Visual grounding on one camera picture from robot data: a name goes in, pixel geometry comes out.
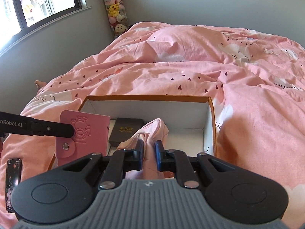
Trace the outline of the pink fabric pouch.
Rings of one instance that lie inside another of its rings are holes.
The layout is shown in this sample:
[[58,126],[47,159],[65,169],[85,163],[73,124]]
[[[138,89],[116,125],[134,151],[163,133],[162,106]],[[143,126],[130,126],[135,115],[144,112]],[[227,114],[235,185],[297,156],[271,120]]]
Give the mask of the pink fabric pouch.
[[144,142],[143,167],[140,171],[127,172],[126,179],[164,179],[163,173],[157,170],[155,143],[161,141],[165,146],[168,133],[164,121],[156,118],[141,127],[130,139],[119,144],[117,150],[131,150],[136,147],[137,140]]

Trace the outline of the dark grey textured box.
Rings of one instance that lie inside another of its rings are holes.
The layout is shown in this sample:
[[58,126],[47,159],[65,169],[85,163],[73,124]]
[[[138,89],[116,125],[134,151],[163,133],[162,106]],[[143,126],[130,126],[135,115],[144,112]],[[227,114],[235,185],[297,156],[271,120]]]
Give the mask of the dark grey textured box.
[[130,139],[143,125],[143,119],[117,118],[110,134],[110,145],[118,147],[120,143]]

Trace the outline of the pink card holder wallet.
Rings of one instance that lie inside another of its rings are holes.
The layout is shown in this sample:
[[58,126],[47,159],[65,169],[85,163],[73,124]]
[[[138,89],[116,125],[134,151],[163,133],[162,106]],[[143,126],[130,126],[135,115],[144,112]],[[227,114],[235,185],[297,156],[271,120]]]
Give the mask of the pink card holder wallet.
[[55,156],[61,166],[93,152],[107,153],[110,117],[64,110],[60,122],[74,128],[71,138],[55,138]]

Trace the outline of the person's bare foot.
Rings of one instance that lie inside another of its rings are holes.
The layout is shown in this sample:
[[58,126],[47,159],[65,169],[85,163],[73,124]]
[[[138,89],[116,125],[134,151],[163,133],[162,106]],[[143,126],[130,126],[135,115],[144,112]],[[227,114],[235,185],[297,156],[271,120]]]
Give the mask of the person's bare foot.
[[37,90],[40,90],[40,89],[42,89],[44,86],[47,85],[46,82],[44,82],[44,81],[39,81],[39,80],[35,80],[34,83],[35,83],[35,86],[36,86]]

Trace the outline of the black smartphone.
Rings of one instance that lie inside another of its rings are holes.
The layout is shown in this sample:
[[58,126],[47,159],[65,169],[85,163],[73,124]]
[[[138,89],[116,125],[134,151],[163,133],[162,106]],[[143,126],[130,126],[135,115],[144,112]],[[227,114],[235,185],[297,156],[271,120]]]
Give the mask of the black smartphone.
[[21,174],[22,160],[20,158],[8,159],[6,165],[5,203],[6,210],[10,213],[14,213],[10,198],[14,188],[20,183]]

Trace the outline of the orange cardboard storage box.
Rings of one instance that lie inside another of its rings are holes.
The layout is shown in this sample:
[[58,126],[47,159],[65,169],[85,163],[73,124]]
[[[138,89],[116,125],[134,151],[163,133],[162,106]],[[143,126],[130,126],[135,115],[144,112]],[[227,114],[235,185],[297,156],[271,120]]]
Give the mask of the orange cardboard storage box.
[[[181,150],[191,157],[195,157],[200,152],[216,154],[214,106],[208,97],[89,96],[78,112],[110,117],[105,156],[110,156],[117,150],[117,147],[110,145],[109,138],[115,120],[119,117],[143,119],[144,125],[161,118],[169,130],[165,149]],[[58,167],[55,153],[49,167],[51,169]]]

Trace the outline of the pink heart-print duvet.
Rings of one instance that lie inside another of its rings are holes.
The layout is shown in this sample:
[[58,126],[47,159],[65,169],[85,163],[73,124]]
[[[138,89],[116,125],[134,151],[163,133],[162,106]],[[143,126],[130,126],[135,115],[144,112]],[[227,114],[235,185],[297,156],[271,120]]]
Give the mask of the pink heart-print duvet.
[[[38,90],[21,116],[60,122],[89,96],[212,100],[216,154],[189,157],[200,183],[123,179],[99,190],[100,152],[49,167],[53,136],[1,144],[1,228],[304,228],[304,48],[243,28],[135,24]],[[7,160],[20,183],[6,210]]]

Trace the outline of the plush toy column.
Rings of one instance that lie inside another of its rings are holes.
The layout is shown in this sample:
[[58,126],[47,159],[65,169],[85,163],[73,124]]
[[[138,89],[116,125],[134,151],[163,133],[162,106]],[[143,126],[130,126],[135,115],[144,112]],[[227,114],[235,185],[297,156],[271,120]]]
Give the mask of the plush toy column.
[[129,30],[129,23],[123,0],[103,0],[114,38]]

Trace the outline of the window with dark frame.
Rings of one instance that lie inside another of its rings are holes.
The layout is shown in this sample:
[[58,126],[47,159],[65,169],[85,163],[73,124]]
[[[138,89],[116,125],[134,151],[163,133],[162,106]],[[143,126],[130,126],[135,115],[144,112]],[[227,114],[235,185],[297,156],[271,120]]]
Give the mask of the window with dark frame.
[[1,0],[1,52],[39,28],[85,7],[85,0]]

